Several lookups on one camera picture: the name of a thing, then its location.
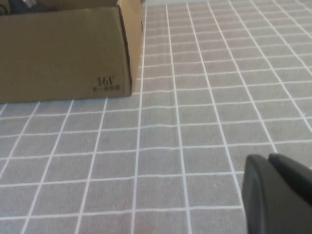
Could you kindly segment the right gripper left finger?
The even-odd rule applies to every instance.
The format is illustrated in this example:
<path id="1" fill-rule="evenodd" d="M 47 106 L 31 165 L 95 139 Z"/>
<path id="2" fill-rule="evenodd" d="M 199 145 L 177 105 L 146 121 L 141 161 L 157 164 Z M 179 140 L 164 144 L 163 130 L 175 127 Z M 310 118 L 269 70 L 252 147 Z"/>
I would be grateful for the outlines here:
<path id="1" fill-rule="evenodd" d="M 289 185 L 269 157 L 247 156 L 242 199 L 249 234 L 312 232 L 312 185 Z"/>

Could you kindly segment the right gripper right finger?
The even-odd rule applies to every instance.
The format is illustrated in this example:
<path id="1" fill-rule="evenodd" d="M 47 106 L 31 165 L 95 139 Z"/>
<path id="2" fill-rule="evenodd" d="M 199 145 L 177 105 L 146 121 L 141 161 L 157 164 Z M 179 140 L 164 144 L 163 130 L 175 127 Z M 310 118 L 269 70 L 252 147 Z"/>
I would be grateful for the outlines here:
<path id="1" fill-rule="evenodd" d="M 281 154 L 270 154 L 269 162 L 289 185 L 312 184 L 312 170 L 303 164 Z"/>

